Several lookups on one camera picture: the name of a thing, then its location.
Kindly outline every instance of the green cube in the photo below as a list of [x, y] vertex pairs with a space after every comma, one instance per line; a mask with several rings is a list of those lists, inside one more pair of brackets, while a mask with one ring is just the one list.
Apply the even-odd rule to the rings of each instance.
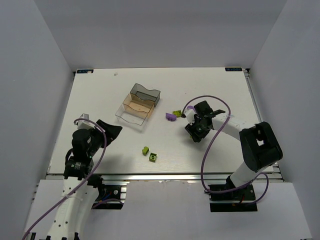
[[146, 156], [148, 152], [149, 152], [149, 148], [148, 148], [147, 146], [145, 146], [145, 147], [142, 149], [142, 154]]
[[155, 163], [156, 159], [157, 159], [157, 154], [151, 152], [149, 156], [149, 161]]
[[181, 110], [178, 110], [178, 111], [173, 111], [172, 114], [176, 115], [177, 118], [180, 118], [182, 115], [182, 112], [181, 112]]

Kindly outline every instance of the gray wall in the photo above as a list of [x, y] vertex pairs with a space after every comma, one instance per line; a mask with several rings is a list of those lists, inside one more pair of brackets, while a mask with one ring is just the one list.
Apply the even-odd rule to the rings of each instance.
[[0, 33], [0, 239], [18, 240], [73, 76], [33, 0], [1, 1]]
[[250, 68], [286, 0], [35, 0], [70, 67]]
[[251, 69], [265, 120], [282, 147], [313, 239], [320, 240], [320, 1], [289, 0]]

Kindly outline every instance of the green block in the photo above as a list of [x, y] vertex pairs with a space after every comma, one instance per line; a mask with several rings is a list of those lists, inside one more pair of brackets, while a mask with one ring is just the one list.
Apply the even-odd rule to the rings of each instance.
[[172, 114], [176, 115], [177, 118], [180, 118], [182, 115], [182, 112], [181, 112], [181, 110], [178, 110], [178, 111], [173, 111]]
[[148, 148], [147, 146], [145, 146], [145, 147], [142, 149], [142, 154], [146, 156], [148, 152], [149, 152], [149, 148]]
[[151, 161], [151, 162], [156, 162], [156, 159], [157, 159], [157, 154], [155, 154], [155, 153], [150, 153], [150, 156], [149, 156], [149, 161]]

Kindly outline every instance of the wall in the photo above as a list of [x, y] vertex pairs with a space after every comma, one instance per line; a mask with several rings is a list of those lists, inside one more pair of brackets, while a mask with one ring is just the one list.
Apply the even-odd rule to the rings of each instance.
[[320, 240], [320, 1], [289, 0], [251, 69], [264, 120], [272, 124], [313, 239]]
[[286, 0], [35, 0], [72, 70], [250, 68]]
[[0, 239], [22, 237], [73, 75], [33, 0], [0, 7]]

